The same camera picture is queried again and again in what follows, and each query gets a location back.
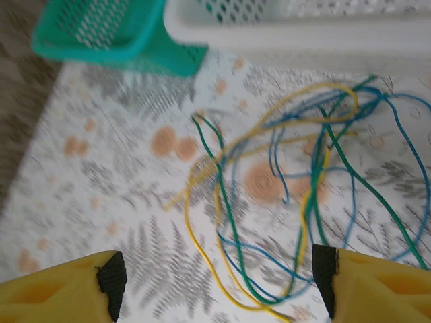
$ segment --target fern leaf pattern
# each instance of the fern leaf pattern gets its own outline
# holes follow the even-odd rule
[[[132,295],[141,296],[139,306],[153,304],[153,315],[160,318],[171,307],[186,306],[192,318],[201,302],[209,313],[214,299],[211,296],[211,273],[205,268],[198,252],[189,255],[183,235],[172,222],[173,247],[152,217],[149,227],[139,224],[137,234],[131,228],[126,240],[119,244],[128,270]]]

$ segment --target table surface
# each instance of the table surface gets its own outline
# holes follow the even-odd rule
[[[174,323],[276,321],[269,314],[232,305],[210,278],[190,241],[181,205],[162,210],[184,187],[193,161],[204,154],[190,115],[203,109],[230,141],[296,89],[328,79],[350,84],[363,78],[264,69],[218,52],[210,52],[201,71],[187,80],[66,64],[1,218],[0,281],[117,249],[123,251],[129,276],[121,322],[141,322],[144,317],[146,322]],[[431,98],[429,79],[380,77],[376,86]],[[430,111],[408,100],[397,100],[396,105],[429,170]],[[424,216],[424,181],[391,110],[382,105],[354,128],[360,130],[359,136],[341,141],[347,157],[387,198],[414,236]],[[286,137],[310,130],[313,128],[288,129]],[[205,136],[216,149],[208,129]],[[309,151],[307,142],[281,148],[282,168],[289,172],[306,168]],[[333,159],[332,164],[340,163]],[[239,165],[235,217],[246,241],[291,266],[300,226],[298,203],[294,199],[291,205],[280,199],[267,201],[265,190],[253,193],[260,199],[252,199],[244,184],[253,180],[253,166],[266,160],[267,152],[262,152]],[[293,180],[288,185],[295,197],[309,184]],[[216,248],[211,182],[199,185],[193,193],[191,219],[196,234],[205,242],[228,291],[247,302],[222,266]],[[392,258],[404,250],[401,233],[383,206],[359,184],[356,198],[358,214],[349,249],[381,258]],[[330,173],[319,193],[319,204],[329,242],[341,246],[352,216],[350,177]],[[430,248],[431,221],[419,243],[428,264]],[[311,274],[309,252],[301,270],[304,275]],[[411,255],[400,261],[416,265]],[[246,266],[250,276],[270,291],[277,293],[280,285],[288,283],[287,274],[260,254],[247,252]],[[279,309],[297,322],[327,320],[315,287]]]

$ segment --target green plastic basket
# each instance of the green plastic basket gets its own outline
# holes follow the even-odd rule
[[[182,46],[166,32],[165,0],[51,0],[32,37],[40,56],[190,76],[204,47]]]

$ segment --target black rubber pad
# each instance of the black rubber pad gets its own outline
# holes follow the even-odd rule
[[[123,254],[117,252],[97,273],[102,293],[108,294],[108,311],[114,322],[119,319],[127,275]]]
[[[335,294],[332,287],[333,276],[337,273],[337,248],[312,245],[312,275],[321,292],[330,318],[335,315]]]

